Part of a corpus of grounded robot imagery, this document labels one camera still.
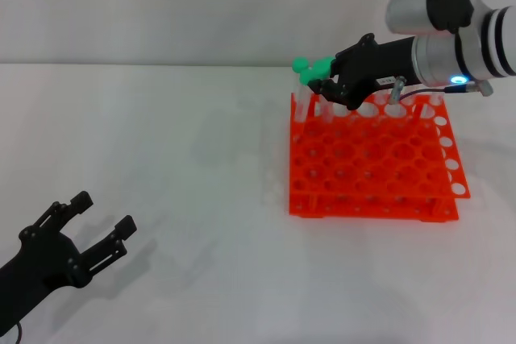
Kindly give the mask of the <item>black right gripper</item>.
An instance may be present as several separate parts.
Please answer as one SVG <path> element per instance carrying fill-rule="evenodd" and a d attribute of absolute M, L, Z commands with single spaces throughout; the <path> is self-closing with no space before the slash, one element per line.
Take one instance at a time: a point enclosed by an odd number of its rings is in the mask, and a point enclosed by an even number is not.
<path fill-rule="evenodd" d="M 413 37 L 378 44 L 374 34 L 368 33 L 330 62 L 328 76 L 337 76 L 337 84 L 332 79 L 316 79 L 309 81 L 308 87 L 328 102 L 357 110 L 368 96 L 382 89 L 381 78 L 402 77 L 407 85 L 419 83 L 412 61 L 413 44 Z"/>

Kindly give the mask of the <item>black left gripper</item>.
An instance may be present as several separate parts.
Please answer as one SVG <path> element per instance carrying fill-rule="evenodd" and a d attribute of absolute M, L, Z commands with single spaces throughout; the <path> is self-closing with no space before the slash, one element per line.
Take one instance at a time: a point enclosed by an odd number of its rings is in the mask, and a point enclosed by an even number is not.
<path fill-rule="evenodd" d="M 19 322 L 47 296 L 59 288 L 84 288 L 95 276 L 127 254 L 124 241 L 137 227 L 126 215 L 100 242 L 80 253 L 62 234 L 63 227 L 93 205 L 86 191 L 68 204 L 55 201 L 36 221 L 36 230 L 21 233 L 22 246 L 1 268 L 1 321 Z"/>

